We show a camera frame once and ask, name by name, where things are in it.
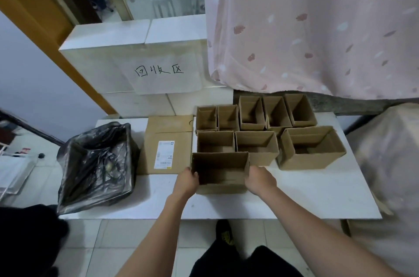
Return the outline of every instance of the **person's left arm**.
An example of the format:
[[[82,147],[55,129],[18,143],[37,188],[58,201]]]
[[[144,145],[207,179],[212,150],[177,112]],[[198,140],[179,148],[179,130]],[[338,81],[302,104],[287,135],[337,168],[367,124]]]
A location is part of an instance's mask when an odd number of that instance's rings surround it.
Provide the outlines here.
[[[171,276],[182,211],[198,185],[198,174],[192,174],[191,169],[178,175],[160,216],[116,277]]]

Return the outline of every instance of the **stool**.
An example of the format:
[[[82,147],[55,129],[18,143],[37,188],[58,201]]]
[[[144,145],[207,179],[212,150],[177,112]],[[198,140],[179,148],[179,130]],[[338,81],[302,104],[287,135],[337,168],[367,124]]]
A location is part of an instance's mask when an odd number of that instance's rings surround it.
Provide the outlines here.
[[[160,17],[164,17],[163,11],[161,10],[161,4],[164,4],[166,6],[168,16],[169,17],[172,16],[169,9],[169,3],[172,5],[173,15],[176,16],[175,6],[173,5],[172,0],[151,0],[151,4],[153,5],[154,16],[156,17],[156,19],[157,19],[157,13],[156,13],[155,5],[157,5],[157,8],[160,12]]]

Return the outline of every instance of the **white table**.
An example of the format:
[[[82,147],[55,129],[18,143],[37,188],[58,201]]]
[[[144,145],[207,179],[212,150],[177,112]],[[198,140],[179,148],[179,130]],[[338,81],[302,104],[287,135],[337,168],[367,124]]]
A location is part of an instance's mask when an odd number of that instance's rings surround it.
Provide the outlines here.
[[[380,219],[378,207],[333,113],[316,113],[318,125],[333,126],[346,147],[347,154],[322,170],[282,171],[274,161],[267,169],[278,186],[294,201],[323,219]],[[147,118],[99,120],[96,126],[110,121],[130,123],[132,136],[143,144]],[[196,151],[194,134],[192,150]],[[139,175],[132,195],[112,206],[95,207],[65,219],[155,219],[172,192],[176,175]],[[275,219],[259,197],[244,194],[193,195],[182,219]]]

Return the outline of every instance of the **plastic bag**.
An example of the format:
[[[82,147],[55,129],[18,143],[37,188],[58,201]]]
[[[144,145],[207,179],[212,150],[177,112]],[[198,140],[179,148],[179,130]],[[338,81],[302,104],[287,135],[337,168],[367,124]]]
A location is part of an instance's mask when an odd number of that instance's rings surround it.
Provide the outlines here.
[[[57,213],[112,205],[129,196],[135,185],[138,158],[130,124],[110,122],[72,137],[57,154],[64,171]]]

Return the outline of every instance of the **open cardboard box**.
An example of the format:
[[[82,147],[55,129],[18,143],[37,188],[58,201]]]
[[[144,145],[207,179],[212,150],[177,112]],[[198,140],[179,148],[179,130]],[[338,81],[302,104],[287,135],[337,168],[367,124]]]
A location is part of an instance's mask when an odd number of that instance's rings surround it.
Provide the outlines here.
[[[238,107],[240,130],[263,130],[265,128],[265,115],[259,96],[240,96]]]
[[[137,174],[178,174],[191,163],[192,115],[148,118]]]
[[[316,116],[305,94],[285,94],[284,98],[293,127],[317,125]]]
[[[233,131],[200,131],[198,132],[197,152],[199,153],[233,153],[235,141]]]
[[[239,131],[237,105],[219,105],[217,107],[218,130]]]
[[[264,96],[262,103],[265,112],[266,129],[281,135],[285,128],[292,124],[288,116],[287,107],[282,96]]]
[[[196,109],[195,132],[217,130],[217,106],[198,107]]]
[[[270,165],[280,153],[274,131],[237,131],[235,137],[237,151],[249,152],[250,165]]]
[[[285,129],[280,147],[277,161],[281,170],[324,169],[346,154],[332,126]]]
[[[197,194],[233,194],[247,191],[249,153],[192,153],[192,172],[199,174]]]

